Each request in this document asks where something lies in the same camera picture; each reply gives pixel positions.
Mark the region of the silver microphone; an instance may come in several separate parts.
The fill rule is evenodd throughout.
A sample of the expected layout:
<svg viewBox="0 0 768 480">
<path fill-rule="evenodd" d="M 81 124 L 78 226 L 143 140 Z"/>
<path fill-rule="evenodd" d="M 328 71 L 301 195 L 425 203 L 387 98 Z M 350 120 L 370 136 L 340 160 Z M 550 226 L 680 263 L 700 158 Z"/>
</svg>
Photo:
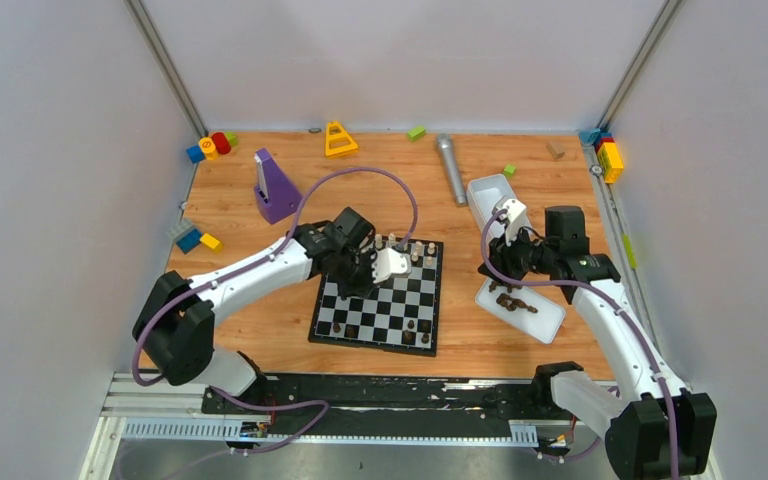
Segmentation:
<svg viewBox="0 0 768 480">
<path fill-rule="evenodd" d="M 467 198 L 457 164 L 453 139 L 449 134 L 440 133 L 436 136 L 435 146 L 440 155 L 454 203 L 458 207 L 464 207 L 467 205 Z"/>
</svg>

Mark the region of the black white chessboard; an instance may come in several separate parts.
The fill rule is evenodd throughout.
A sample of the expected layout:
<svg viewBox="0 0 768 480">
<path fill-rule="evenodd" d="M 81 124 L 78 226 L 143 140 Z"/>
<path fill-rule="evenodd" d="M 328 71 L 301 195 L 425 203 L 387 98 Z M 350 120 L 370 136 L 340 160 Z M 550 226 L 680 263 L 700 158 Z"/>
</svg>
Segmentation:
<svg viewBox="0 0 768 480">
<path fill-rule="evenodd" d="M 367 297 L 338 295 L 321 279 L 308 333 L 311 343 L 434 357 L 437 352 L 445 244 L 424 241 L 406 277 L 390 278 Z"/>
</svg>

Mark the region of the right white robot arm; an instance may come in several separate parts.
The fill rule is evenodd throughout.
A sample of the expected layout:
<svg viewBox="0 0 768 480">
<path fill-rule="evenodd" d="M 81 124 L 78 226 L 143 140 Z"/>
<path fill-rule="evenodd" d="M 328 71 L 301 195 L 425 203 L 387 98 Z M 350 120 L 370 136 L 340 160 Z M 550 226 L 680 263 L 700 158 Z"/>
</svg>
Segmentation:
<svg viewBox="0 0 768 480">
<path fill-rule="evenodd" d="M 563 410 L 583 421 L 602 441 L 619 479 L 680 479 L 708 466 L 717 410 L 711 397 L 694 392 L 667 365 L 628 302 L 621 275 L 609 256 L 594 254 L 583 211 L 553 206 L 545 232 L 529 225 L 526 206 L 504 198 L 482 230 L 481 274 L 510 286 L 561 289 L 593 332 L 617 384 L 597 385 L 573 362 L 542 366 L 531 403 L 544 417 Z"/>
</svg>

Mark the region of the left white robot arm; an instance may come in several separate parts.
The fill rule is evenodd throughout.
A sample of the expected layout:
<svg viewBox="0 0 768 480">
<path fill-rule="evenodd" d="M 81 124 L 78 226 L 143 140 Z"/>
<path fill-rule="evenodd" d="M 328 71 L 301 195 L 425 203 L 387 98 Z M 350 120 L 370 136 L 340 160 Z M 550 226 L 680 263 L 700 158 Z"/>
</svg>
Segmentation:
<svg viewBox="0 0 768 480">
<path fill-rule="evenodd" d="M 169 271 L 155 281 L 132 329 L 137 352 L 168 384 L 217 387 L 239 411 L 256 412 L 267 390 L 260 371 L 244 354 L 217 346 L 216 327 L 249 304 L 319 275 L 337 282 L 342 295 L 368 294 L 379 282 L 364 248 L 374 234 L 372 223 L 346 207 L 335 220 L 297 226 L 228 267 L 189 279 Z"/>
</svg>

